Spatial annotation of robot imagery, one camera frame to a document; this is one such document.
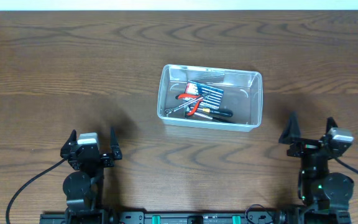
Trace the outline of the precision screwdriver set case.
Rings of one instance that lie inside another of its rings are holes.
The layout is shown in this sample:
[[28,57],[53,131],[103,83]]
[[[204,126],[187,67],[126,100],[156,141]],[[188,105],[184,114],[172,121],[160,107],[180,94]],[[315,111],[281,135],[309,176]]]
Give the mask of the precision screwdriver set case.
[[186,84],[185,93],[191,95],[201,95],[203,93],[209,93],[210,97],[208,99],[203,100],[200,103],[200,106],[216,110],[221,105],[224,90],[213,87],[211,85],[189,81]]

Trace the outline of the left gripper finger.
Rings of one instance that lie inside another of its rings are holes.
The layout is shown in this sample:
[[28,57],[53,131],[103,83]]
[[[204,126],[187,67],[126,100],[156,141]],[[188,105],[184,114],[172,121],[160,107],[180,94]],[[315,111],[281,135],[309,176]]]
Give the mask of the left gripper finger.
[[68,138],[66,143],[62,146],[62,148],[60,150],[60,155],[68,156],[70,154],[72,147],[75,146],[76,143],[77,143],[77,136],[76,136],[76,130],[74,129],[71,132],[70,137]]
[[110,144],[109,144],[109,146],[110,146],[110,149],[114,155],[122,154],[121,148],[119,146],[119,143],[118,143],[118,140],[117,140],[117,137],[115,134],[115,130],[113,127],[110,128]]

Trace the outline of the orange handled pliers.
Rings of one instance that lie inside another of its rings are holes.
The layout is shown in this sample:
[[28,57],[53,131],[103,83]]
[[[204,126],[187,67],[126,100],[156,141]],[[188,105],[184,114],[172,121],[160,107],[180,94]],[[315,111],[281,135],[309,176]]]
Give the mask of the orange handled pliers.
[[195,105],[194,105],[193,109],[191,109],[190,112],[186,112],[186,117],[189,117],[189,116],[193,116],[194,113],[196,112],[196,110],[198,109],[200,103],[203,100],[208,99],[209,97],[210,97],[209,93],[203,93],[201,95],[191,95],[191,94],[183,93],[183,94],[177,95],[175,98],[177,100],[185,99],[185,98],[189,98],[190,100],[195,100],[194,101]]

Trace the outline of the claw hammer black handle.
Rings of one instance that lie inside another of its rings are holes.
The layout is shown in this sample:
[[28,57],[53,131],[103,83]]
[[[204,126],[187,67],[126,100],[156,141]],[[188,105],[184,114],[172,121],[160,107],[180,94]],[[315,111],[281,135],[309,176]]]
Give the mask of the claw hammer black handle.
[[218,115],[208,114],[205,112],[196,112],[194,113],[194,116],[198,116],[200,118],[208,119],[210,121],[216,121],[220,123],[230,123],[230,121],[226,120],[227,117],[222,117]]

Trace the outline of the silver combination wrench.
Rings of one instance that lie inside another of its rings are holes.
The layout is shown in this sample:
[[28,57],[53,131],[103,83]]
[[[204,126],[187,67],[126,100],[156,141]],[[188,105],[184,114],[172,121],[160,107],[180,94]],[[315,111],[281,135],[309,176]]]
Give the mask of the silver combination wrench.
[[176,107],[174,107],[174,108],[168,108],[168,109],[166,109],[166,110],[164,111],[164,113],[165,113],[166,115],[169,115],[170,113],[176,112],[176,111],[178,111],[178,110],[180,110],[180,109],[182,109],[182,108],[184,108],[184,107],[187,107],[188,105],[190,105],[190,104],[192,104],[192,103],[199,102],[199,101],[201,101],[203,98],[204,98],[203,96],[200,96],[200,97],[198,97],[198,98],[194,98],[194,99],[192,99],[192,100],[190,100],[190,101],[187,101],[187,102],[185,102],[185,103],[182,103],[181,105],[178,105],[178,106],[176,106]]

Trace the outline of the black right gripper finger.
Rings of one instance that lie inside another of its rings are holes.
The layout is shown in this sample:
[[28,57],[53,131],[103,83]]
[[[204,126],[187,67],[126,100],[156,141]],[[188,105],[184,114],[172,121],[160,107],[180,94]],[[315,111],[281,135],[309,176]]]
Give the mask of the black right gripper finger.
[[301,131],[297,113],[292,112],[278,142],[280,144],[293,144],[299,138],[301,138]]
[[332,134],[337,131],[338,125],[333,117],[329,117],[326,122],[326,134]]

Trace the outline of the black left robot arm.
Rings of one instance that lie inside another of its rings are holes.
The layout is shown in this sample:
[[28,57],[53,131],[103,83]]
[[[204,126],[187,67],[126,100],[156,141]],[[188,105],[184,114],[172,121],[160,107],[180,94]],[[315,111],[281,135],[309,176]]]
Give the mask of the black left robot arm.
[[104,170],[114,167],[115,162],[122,159],[116,132],[110,127],[109,152],[100,152],[97,133],[78,135],[73,130],[60,150],[61,164],[65,161],[74,172],[63,182],[67,209],[63,216],[64,223],[152,223],[153,219],[179,220],[180,223],[191,219],[225,219],[230,217],[245,218],[247,212],[212,210],[195,211],[157,211],[119,210],[103,205]]

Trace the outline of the yellow black screwdriver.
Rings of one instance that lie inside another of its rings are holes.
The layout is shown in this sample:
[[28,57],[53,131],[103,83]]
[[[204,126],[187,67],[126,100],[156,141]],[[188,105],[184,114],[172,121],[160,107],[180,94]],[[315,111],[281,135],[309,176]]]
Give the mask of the yellow black screwdriver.
[[229,110],[214,110],[214,109],[210,109],[210,108],[198,108],[197,112],[205,112],[208,114],[218,115],[218,116],[227,117],[227,118],[230,118],[233,116],[232,111],[229,111]]

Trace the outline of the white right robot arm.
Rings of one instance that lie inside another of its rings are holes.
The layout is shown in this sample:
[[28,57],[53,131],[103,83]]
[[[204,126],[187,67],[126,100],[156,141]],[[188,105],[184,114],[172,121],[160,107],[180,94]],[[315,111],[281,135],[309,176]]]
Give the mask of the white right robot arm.
[[332,117],[327,119],[326,132],[320,139],[303,138],[297,115],[290,115],[278,142],[290,146],[288,156],[301,159],[298,196],[307,207],[329,211],[349,209],[354,181],[342,173],[330,172],[328,161],[341,157],[353,141],[352,133],[340,128]]

